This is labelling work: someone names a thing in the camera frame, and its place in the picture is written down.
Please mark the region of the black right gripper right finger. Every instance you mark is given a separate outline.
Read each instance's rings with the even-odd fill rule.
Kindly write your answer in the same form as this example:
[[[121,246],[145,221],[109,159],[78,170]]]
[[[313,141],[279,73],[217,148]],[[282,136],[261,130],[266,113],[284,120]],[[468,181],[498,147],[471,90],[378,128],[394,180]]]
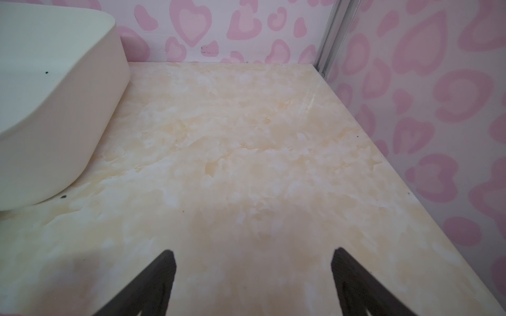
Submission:
[[[331,269],[343,315],[416,315],[344,248],[334,251]]]

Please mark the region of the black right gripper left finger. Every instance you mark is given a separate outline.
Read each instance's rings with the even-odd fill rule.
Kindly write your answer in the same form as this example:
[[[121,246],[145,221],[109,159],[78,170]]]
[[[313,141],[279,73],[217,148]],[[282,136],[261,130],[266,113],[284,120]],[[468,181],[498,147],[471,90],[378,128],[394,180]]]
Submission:
[[[163,251],[95,316],[165,315],[176,271],[174,253]]]

